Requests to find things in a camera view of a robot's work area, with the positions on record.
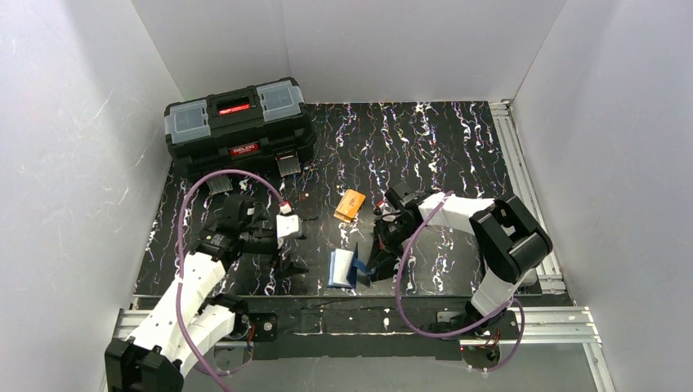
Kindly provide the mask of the navy blue card holder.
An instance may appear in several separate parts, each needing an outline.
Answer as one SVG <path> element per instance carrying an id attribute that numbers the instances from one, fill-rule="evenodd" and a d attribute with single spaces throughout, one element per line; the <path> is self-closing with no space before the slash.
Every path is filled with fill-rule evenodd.
<path id="1" fill-rule="evenodd" d="M 335 249 L 329 255 L 329 273 L 327 287 L 354 289 L 358 274 L 370 276 L 375 269 L 369 269 L 359 258 L 359 247 L 353 249 Z"/>

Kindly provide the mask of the orange credit card stack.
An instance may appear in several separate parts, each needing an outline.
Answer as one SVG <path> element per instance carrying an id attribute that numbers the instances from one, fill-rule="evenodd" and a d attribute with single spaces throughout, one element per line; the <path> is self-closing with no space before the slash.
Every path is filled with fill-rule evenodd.
<path id="1" fill-rule="evenodd" d="M 365 201 L 365 195 L 353 189 L 348 189 L 333 214 L 334 217 L 344 222 L 351 222 Z"/>

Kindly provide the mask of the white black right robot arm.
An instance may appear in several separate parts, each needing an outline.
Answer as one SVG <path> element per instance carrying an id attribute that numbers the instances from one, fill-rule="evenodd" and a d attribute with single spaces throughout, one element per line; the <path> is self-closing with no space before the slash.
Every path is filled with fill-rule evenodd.
<path id="1" fill-rule="evenodd" d="M 412 237 L 429 225 L 476 238 L 486 272 L 465 306 L 471 325 L 487 324 L 506 309 L 525 277 L 553 250 L 548 233 L 515 194 L 464 198 L 399 183 L 387 190 L 374 214 L 373 245 L 364 268 L 373 280 L 393 276 L 413 247 Z"/>

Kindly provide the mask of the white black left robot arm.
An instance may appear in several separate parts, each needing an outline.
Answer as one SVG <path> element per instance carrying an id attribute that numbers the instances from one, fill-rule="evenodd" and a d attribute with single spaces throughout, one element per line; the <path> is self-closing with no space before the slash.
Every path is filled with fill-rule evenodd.
<path id="1" fill-rule="evenodd" d="M 224 371 L 204 362 L 217 342 L 237 340 L 253 356 L 261 319 L 246 301 L 212 291 L 244 254 L 279 261 L 284 241 L 302 236 L 302 218 L 289 203 L 270 216 L 254 198 L 231 195 L 194 237 L 177 276 L 157 305 L 125 338 L 105 350 L 108 391 L 180 391 L 191 369 L 210 376 Z"/>

